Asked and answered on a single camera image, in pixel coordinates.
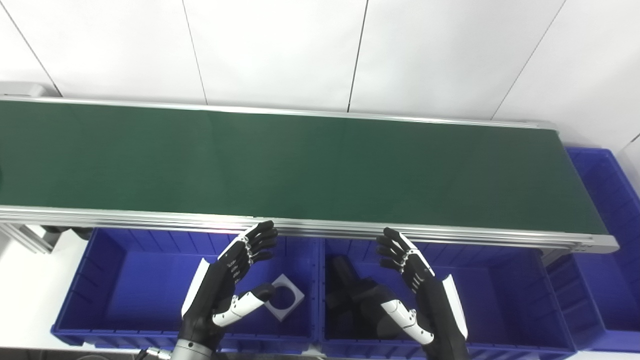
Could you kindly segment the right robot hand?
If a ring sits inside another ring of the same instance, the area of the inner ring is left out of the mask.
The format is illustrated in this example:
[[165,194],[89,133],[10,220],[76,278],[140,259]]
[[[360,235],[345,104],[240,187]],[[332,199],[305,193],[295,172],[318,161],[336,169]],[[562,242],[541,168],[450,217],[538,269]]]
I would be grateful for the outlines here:
[[437,278],[423,253],[394,228],[384,228],[375,241],[380,266],[400,274],[417,305],[409,309],[386,294],[380,303],[384,319],[418,342],[429,360],[470,359],[466,315],[453,276]]

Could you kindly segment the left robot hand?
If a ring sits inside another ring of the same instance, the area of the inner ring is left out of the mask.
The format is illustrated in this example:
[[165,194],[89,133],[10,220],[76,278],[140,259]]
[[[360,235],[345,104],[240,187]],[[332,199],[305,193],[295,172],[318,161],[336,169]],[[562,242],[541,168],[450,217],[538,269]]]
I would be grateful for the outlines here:
[[213,353],[235,324],[275,294],[269,282],[242,294],[236,285],[257,262],[272,259],[278,230],[271,220],[259,222],[237,235],[215,262],[202,259],[183,302],[182,325],[178,332],[181,347],[203,347]]

